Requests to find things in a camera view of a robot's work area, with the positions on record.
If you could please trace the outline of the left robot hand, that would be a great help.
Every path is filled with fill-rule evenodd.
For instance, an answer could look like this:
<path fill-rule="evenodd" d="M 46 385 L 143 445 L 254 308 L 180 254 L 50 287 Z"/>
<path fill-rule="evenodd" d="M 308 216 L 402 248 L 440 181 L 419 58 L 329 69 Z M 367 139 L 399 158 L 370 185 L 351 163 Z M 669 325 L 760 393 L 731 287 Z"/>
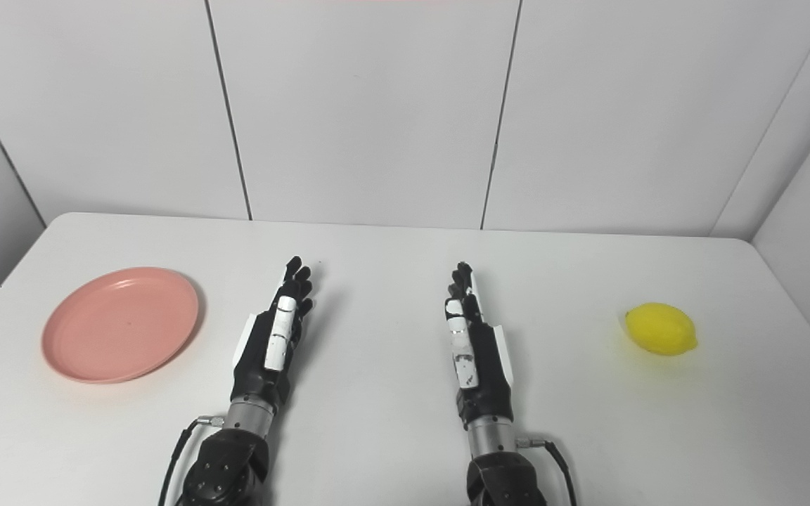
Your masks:
<path fill-rule="evenodd" d="M 265 311 L 251 315 L 234 358 L 231 400 L 258 398 L 274 410 L 290 391 L 290 365 L 301 342 L 304 319 L 313 309 L 311 269 L 294 256 Z"/>

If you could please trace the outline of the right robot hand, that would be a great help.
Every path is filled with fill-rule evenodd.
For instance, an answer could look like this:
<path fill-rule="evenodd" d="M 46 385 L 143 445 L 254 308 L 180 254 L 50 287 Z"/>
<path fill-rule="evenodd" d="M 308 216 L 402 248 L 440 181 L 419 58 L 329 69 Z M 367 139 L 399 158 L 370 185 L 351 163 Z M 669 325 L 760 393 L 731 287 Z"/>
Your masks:
<path fill-rule="evenodd" d="M 469 263 L 459 262 L 452 272 L 444 313 L 451 334 L 461 422 L 467 426 L 481 417 L 513 422 L 513 372 L 504 333 L 501 327 L 486 323 Z"/>

